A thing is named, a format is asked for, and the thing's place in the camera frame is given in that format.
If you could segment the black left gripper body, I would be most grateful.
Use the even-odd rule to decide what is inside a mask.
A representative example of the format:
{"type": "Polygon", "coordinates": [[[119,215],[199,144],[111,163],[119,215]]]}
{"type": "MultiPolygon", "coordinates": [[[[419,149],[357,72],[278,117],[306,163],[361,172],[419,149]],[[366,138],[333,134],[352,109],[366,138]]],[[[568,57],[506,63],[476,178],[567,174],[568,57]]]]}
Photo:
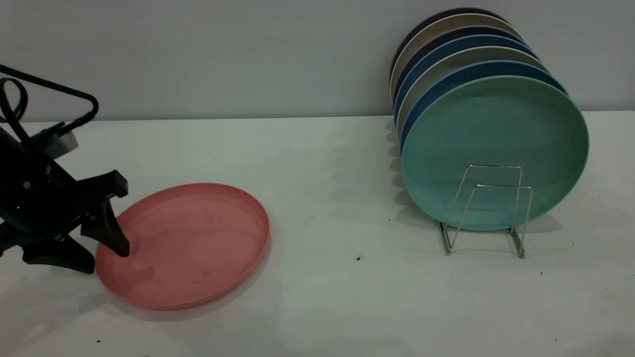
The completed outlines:
{"type": "Polygon", "coordinates": [[[20,140],[1,131],[3,250],[68,234],[91,208],[128,194],[127,179],[116,170],[76,180],[57,164],[78,146],[63,128],[55,124],[20,140]]]}

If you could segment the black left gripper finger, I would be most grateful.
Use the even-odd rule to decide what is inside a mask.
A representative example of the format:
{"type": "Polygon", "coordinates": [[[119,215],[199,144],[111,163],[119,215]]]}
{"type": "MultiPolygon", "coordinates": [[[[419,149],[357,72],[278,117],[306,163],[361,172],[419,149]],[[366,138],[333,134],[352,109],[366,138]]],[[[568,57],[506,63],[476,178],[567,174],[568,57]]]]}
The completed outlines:
{"type": "Polygon", "coordinates": [[[31,265],[57,266],[84,274],[93,274],[95,259],[71,237],[54,238],[23,245],[23,262],[31,265]]]}
{"type": "Polygon", "coordinates": [[[130,254],[129,240],[121,230],[108,199],[86,213],[81,224],[81,235],[101,242],[120,257],[130,254]]]}

